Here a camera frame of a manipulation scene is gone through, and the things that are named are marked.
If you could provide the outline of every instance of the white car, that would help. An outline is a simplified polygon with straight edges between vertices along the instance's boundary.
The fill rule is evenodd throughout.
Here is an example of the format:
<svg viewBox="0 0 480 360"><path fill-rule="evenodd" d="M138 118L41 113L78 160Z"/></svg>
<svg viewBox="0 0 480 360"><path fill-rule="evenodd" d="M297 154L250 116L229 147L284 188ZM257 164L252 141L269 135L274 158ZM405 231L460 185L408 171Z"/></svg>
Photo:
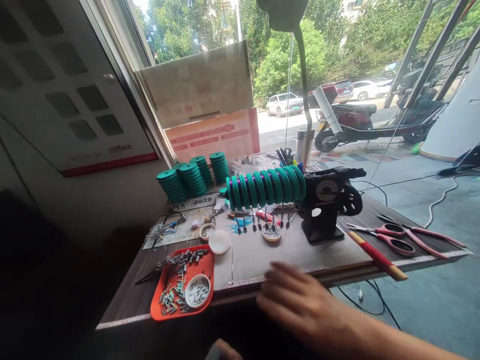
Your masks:
<svg viewBox="0 0 480 360"><path fill-rule="evenodd" d="M290 93L288 99L288 114L301 114L304 111L304 100L297 97L293 92ZM278 94L268 99L266 104L266 113L268 116L275 114L280 118L287 114L287 93Z"/></svg>
<svg viewBox="0 0 480 360"><path fill-rule="evenodd" d="M367 100L368 98L381 98L388 94L392 80L379 77L374 80L362 80L353 83L352 100Z"/></svg>

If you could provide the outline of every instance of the parked car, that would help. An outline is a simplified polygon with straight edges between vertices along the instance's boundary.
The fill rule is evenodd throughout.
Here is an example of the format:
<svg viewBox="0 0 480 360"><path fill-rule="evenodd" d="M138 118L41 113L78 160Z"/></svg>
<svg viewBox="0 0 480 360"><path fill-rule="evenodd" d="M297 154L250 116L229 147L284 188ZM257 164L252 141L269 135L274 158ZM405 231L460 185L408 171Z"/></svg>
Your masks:
<svg viewBox="0 0 480 360"><path fill-rule="evenodd" d="M323 84L321 87L327 87L333 85L336 89L337 96L335 100L333 101L334 104L345 104L349 100L352 99L353 93L354 93L354 85L350 80L341 80L341 81L335 81L335 82L329 82L326 84Z"/></svg>
<svg viewBox="0 0 480 360"><path fill-rule="evenodd" d="M333 86L336 90L336 97L335 100L333 100L332 104L345 104L347 103L352 96L354 95L354 85L350 80L342 80L342 81L336 81L336 82L328 82L323 85L321 85L322 89L326 87L331 87ZM310 109L318 109L319 108L319 103L314 97L314 94L312 91L308 93L308 105L310 106Z"/></svg>
<svg viewBox="0 0 480 360"><path fill-rule="evenodd" d="M381 98L388 94L392 86L391 79L377 77L373 80L362 80L353 83L352 100L367 100L368 98Z"/></svg>
<svg viewBox="0 0 480 360"><path fill-rule="evenodd" d="M276 115L277 118L287 114L287 93L274 95L268 99L266 113ZM290 92L288 99L288 114L301 114L304 111L304 100L293 92Z"/></svg>

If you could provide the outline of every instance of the sky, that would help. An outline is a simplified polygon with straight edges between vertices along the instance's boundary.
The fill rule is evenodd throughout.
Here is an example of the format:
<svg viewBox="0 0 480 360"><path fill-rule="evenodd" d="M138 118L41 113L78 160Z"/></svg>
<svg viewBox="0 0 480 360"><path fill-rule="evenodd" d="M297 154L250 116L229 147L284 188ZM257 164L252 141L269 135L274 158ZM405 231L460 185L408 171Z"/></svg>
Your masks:
<svg viewBox="0 0 480 360"><path fill-rule="evenodd" d="M147 13L147 9L149 8L149 0L133 0L133 3L140 8L142 13Z"/></svg>

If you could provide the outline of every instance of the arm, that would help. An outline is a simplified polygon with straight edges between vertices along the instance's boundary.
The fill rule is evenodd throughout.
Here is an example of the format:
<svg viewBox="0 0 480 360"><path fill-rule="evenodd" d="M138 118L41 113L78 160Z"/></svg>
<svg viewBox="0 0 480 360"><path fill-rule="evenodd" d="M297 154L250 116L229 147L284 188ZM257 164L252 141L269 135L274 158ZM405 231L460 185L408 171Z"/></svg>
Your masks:
<svg viewBox="0 0 480 360"><path fill-rule="evenodd" d="M344 359L458 360L462 357L348 307L316 279L274 262L256 302L319 354Z"/></svg>

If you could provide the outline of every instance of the red car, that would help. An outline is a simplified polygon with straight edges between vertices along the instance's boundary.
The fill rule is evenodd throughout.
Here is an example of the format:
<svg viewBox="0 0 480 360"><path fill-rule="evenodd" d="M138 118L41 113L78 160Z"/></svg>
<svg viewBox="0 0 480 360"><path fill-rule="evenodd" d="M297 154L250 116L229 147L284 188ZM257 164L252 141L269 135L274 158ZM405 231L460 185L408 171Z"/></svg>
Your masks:
<svg viewBox="0 0 480 360"><path fill-rule="evenodd" d="M346 102L350 101L350 99L354 96L354 85L350 80L340 80L321 85L322 88L328 86L334 86L336 89L337 96L333 101L334 104L345 104ZM317 101L314 98L314 94L311 91L308 93L308 104L313 109L319 107Z"/></svg>

